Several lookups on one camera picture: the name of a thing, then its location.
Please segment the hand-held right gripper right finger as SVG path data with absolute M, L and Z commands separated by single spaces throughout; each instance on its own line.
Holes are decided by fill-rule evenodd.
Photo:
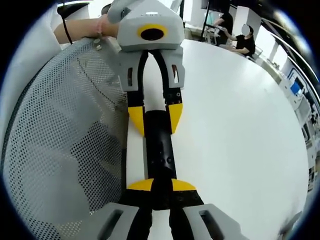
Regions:
M 175 240 L 246 240 L 240 224 L 212 203 L 204 203 L 196 188 L 172 179 L 169 225 Z

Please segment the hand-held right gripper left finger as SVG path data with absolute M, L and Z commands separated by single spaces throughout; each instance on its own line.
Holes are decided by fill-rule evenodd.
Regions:
M 118 201 L 121 205 L 137 208 L 133 219 L 129 221 L 124 240 L 147 240 L 152 226 L 152 184 L 154 179 L 145 179 L 132 183 Z

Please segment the person's left hand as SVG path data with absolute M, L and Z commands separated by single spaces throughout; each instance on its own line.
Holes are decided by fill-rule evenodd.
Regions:
M 117 38 L 119 31 L 118 23 L 111 23 L 107 14 L 100 17 L 100 33 L 103 37 Z

